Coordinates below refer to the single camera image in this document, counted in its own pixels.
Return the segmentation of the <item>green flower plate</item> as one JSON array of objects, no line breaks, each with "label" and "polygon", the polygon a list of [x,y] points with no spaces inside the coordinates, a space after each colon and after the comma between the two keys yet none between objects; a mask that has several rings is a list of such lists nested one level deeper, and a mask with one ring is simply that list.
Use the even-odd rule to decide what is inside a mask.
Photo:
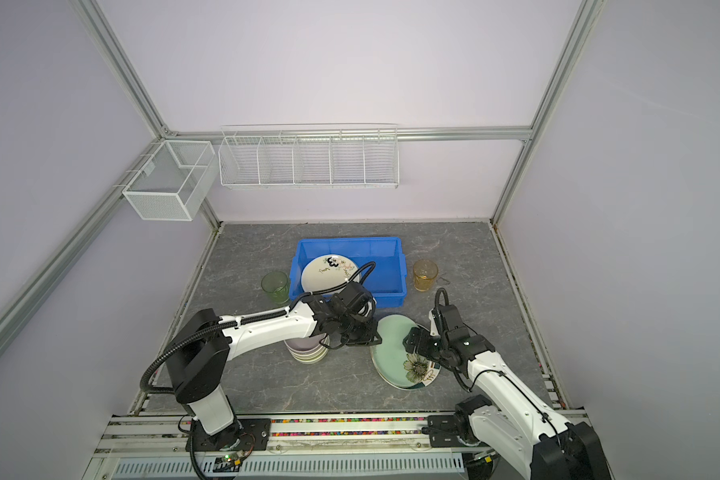
[{"label": "green flower plate", "polygon": [[377,333],[382,342],[370,348],[371,360],[380,377],[401,390],[425,388],[440,373],[440,366],[417,353],[408,353],[404,340],[419,325],[412,319],[391,314],[378,321]]}]

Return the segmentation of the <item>cream floral plate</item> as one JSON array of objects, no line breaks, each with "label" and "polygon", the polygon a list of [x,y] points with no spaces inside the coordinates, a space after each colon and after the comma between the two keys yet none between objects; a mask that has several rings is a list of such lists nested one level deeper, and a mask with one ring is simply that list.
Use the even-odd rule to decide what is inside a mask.
[{"label": "cream floral plate", "polygon": [[357,264],[342,255],[328,254],[311,260],[302,270],[304,292],[317,292],[345,283],[358,269]]}]

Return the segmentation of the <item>purple top bowl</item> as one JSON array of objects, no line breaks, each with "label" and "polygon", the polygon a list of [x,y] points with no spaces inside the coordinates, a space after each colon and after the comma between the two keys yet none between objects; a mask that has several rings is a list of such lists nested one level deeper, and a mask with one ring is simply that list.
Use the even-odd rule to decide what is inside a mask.
[{"label": "purple top bowl", "polygon": [[284,343],[289,351],[296,354],[309,354],[314,351],[318,351],[323,347],[321,342],[325,336],[320,335],[310,338],[294,338],[285,340]]}]

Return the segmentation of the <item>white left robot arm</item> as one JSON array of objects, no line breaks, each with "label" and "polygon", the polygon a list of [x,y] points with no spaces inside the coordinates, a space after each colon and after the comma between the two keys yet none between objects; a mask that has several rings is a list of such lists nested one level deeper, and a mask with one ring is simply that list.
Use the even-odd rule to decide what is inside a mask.
[{"label": "white left robot arm", "polygon": [[204,433],[231,432],[237,416],[221,387],[226,364],[250,351],[292,339],[337,334],[340,346],[378,344],[376,301],[353,284],[329,296],[304,294],[287,307],[242,316],[197,312],[141,379],[150,393],[174,396]]}]

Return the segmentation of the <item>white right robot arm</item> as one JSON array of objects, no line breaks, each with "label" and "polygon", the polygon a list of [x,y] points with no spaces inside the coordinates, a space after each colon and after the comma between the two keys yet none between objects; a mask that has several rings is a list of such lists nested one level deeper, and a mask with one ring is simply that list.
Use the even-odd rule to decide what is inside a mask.
[{"label": "white right robot arm", "polygon": [[525,479],[610,479],[599,436],[540,399],[507,366],[495,347],[466,327],[433,335],[414,327],[402,345],[408,353],[464,375],[474,395],[457,411],[464,437],[482,442]]}]

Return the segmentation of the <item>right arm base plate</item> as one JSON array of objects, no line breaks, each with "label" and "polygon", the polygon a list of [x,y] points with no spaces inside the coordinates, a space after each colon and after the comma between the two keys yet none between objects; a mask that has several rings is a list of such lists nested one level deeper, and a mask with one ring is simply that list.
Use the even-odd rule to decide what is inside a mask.
[{"label": "right arm base plate", "polygon": [[430,415],[426,425],[421,429],[431,447],[453,448],[471,446],[471,433],[466,418],[458,413],[447,415]]}]

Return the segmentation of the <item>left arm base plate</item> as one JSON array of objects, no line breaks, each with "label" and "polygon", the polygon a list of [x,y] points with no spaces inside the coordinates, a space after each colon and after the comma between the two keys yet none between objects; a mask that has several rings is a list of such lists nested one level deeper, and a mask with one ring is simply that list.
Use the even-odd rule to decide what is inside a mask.
[{"label": "left arm base plate", "polygon": [[193,446],[195,452],[265,450],[271,425],[270,418],[242,418],[221,432],[210,435],[199,421],[193,420],[185,450],[189,452],[190,446]]}]

